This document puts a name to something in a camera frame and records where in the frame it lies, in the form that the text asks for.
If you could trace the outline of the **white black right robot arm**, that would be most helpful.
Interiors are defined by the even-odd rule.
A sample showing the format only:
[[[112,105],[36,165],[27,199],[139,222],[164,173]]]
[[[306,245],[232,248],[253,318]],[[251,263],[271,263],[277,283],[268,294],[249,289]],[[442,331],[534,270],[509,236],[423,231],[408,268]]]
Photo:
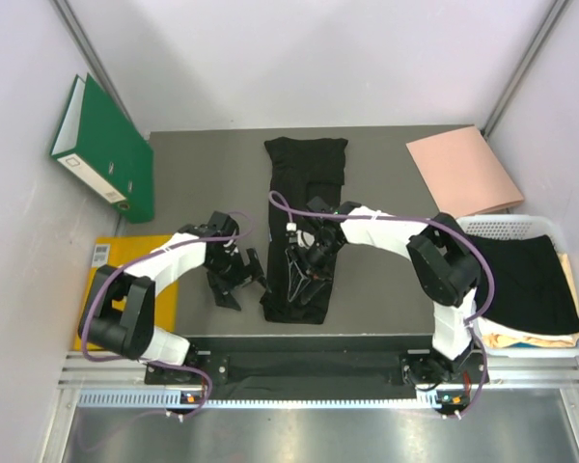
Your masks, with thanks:
[[[287,224],[289,303],[305,306],[332,285],[333,262],[346,244],[363,245],[408,259],[433,303],[430,351],[405,367],[407,382],[434,386],[457,379],[467,367],[473,337],[466,325],[475,309],[481,265],[456,220],[445,213],[431,224],[396,221],[389,214],[345,202],[330,207],[316,197],[307,204],[314,233]]]

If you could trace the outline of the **folded black t-shirt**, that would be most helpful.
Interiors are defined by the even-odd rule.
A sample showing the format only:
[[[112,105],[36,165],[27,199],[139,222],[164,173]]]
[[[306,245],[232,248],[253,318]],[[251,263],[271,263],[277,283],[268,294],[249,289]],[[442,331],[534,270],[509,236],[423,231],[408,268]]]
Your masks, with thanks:
[[[579,316],[549,236],[499,240],[471,235],[493,274],[495,292],[479,320],[536,335],[579,333]]]

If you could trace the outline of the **white plastic basket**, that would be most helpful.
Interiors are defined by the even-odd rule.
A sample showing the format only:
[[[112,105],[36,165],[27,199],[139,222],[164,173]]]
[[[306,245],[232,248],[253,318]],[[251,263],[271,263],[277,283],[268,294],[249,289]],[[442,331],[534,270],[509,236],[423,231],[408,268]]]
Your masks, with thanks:
[[[511,358],[579,357],[579,271],[561,231],[530,215],[458,218],[486,259],[473,322],[488,354]],[[495,292],[488,292],[488,283]]]

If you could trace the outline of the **black printed t-shirt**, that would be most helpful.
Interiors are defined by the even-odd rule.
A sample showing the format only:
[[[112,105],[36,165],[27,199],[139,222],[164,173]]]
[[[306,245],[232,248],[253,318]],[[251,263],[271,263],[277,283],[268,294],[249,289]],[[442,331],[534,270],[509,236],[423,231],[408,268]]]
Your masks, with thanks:
[[[330,206],[341,204],[345,185],[345,138],[294,140],[279,137],[266,141],[264,147],[272,164],[270,189],[280,193],[295,209],[304,210],[314,197]],[[292,324],[321,324],[328,312],[332,287],[319,290],[311,301],[290,303],[289,267],[286,257],[288,215],[275,206],[268,212],[270,243],[266,277],[269,291],[262,296],[266,321]]]

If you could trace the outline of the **pink paper folder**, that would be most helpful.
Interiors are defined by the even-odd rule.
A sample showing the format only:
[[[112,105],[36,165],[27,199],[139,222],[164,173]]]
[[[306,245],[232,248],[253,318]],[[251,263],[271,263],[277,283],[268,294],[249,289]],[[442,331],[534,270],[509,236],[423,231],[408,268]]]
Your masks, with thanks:
[[[455,218],[517,206],[524,196],[475,126],[406,144],[438,209]]]

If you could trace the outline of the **yellow folder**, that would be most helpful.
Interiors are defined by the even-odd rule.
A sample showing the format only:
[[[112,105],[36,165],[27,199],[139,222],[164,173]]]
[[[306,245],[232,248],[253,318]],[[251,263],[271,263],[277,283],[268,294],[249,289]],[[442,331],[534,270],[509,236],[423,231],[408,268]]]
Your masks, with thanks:
[[[93,252],[91,269],[88,274],[88,282],[83,293],[80,314],[86,307],[86,302],[92,287],[97,270],[105,265],[121,266],[131,260],[160,247],[171,238],[170,235],[144,235],[125,237],[100,237],[96,240]],[[173,332],[176,325],[176,313],[178,305],[179,283],[173,283],[165,288],[155,299],[155,324]]]

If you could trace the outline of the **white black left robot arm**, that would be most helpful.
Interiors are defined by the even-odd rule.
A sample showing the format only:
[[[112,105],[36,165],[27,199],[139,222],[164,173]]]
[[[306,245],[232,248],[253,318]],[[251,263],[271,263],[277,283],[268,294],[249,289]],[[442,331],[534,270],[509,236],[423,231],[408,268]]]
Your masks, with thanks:
[[[78,327],[84,357],[103,360],[90,353],[92,344],[112,354],[107,361],[154,363],[179,382],[193,380],[200,361],[189,353],[188,339],[155,324],[156,298],[187,272],[203,267],[215,304],[240,311],[236,289],[253,283],[268,289],[257,251],[248,248],[244,260],[237,248],[242,236],[237,222],[222,215],[219,222],[179,229],[160,247],[122,266],[101,266]]]

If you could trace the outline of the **green lever arch binder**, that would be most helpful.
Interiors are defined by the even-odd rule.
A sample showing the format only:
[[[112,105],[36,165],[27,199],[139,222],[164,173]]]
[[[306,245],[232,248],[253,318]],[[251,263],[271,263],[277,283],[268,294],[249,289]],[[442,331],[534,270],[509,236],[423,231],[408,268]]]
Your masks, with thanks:
[[[49,155],[128,222],[154,218],[153,150],[92,75],[74,77]]]

